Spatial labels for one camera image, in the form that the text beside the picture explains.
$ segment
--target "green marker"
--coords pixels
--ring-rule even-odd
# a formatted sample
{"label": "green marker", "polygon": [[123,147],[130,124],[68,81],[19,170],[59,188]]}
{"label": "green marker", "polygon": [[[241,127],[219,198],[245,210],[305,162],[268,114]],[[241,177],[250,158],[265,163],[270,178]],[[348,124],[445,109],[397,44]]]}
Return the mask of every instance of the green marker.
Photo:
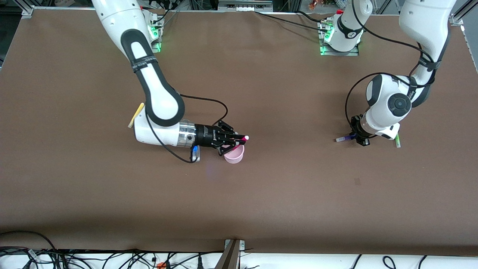
{"label": "green marker", "polygon": [[402,145],[400,145],[400,138],[398,137],[398,134],[397,136],[395,137],[395,145],[397,146],[397,148],[401,148]]}

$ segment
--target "brown tabletop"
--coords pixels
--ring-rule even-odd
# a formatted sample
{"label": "brown tabletop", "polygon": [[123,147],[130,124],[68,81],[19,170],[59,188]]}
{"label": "brown tabletop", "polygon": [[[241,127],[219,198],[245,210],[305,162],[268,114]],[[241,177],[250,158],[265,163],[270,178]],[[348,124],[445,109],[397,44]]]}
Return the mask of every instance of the brown tabletop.
{"label": "brown tabletop", "polygon": [[[413,42],[397,16],[367,25]],[[478,76],[460,28],[451,35],[429,100],[401,122],[402,148],[361,147],[334,142],[349,132],[348,90],[372,72],[408,74],[416,51],[364,34],[360,56],[321,56],[311,29],[179,13],[156,54],[167,80],[224,101],[225,121],[250,136],[237,165],[208,148],[191,165],[127,128],[144,95],[94,11],[35,10],[0,72],[0,231],[57,248],[208,251],[242,238],[257,252],[476,254]],[[350,115],[366,109],[366,83]],[[185,103],[195,123],[223,113]]]}

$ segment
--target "yellow marker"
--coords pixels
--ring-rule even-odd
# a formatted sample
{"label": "yellow marker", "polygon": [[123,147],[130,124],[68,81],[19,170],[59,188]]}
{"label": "yellow marker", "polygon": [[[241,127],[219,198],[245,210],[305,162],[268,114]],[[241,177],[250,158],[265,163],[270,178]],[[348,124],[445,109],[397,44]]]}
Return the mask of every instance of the yellow marker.
{"label": "yellow marker", "polygon": [[141,109],[143,109],[144,103],[141,103],[138,109],[136,110],[136,113],[133,115],[133,118],[130,121],[130,124],[128,124],[128,128],[133,127],[134,119],[138,116],[138,114],[141,112]]}

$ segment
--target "black strap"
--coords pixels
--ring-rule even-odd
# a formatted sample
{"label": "black strap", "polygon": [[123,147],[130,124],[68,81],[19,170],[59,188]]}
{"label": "black strap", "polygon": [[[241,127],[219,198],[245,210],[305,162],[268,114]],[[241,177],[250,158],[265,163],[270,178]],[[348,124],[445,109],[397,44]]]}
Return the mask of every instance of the black strap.
{"label": "black strap", "polygon": [[410,77],[410,86],[408,86],[408,98],[413,99],[415,93],[417,92],[417,81],[414,77]]}
{"label": "black strap", "polygon": [[430,72],[432,70],[435,70],[435,69],[438,69],[440,67],[440,64],[441,64],[441,60],[435,62],[435,63],[432,63],[431,61],[425,59],[423,57],[423,54],[420,55],[420,59],[418,59],[418,63],[424,67],[427,68],[427,71]]}
{"label": "black strap", "polygon": [[344,33],[346,39],[352,39],[357,36],[362,31],[362,28],[357,29],[357,30],[352,30],[350,28],[347,28],[343,23],[342,23],[342,16],[340,16],[337,20],[337,25],[338,28],[342,33]]}
{"label": "black strap", "polygon": [[133,72],[136,73],[138,70],[147,67],[148,64],[157,62],[158,59],[156,59],[155,56],[145,56],[131,61],[131,68],[133,68]]}

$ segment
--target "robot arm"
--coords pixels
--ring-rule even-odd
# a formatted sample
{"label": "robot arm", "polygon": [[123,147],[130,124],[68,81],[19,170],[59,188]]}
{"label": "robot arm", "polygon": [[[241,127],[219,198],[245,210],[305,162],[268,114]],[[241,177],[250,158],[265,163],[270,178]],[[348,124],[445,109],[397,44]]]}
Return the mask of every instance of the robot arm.
{"label": "robot arm", "polygon": [[130,61],[146,97],[145,106],[134,120],[136,139],[153,145],[190,147],[190,161],[199,160],[199,147],[213,147],[223,155],[247,136],[240,135],[223,121],[217,125],[182,120],[185,106],[158,65],[151,49],[145,15],[136,0],[93,0],[96,13],[109,37]]}
{"label": "robot arm", "polygon": [[399,22],[402,30],[422,46],[431,59],[422,54],[411,76],[377,75],[367,86],[369,108],[363,116],[352,118],[357,142],[367,146],[367,137],[380,135],[395,139],[400,124],[412,107],[422,104],[430,93],[430,84],[448,43],[448,16],[456,0],[407,0]]}

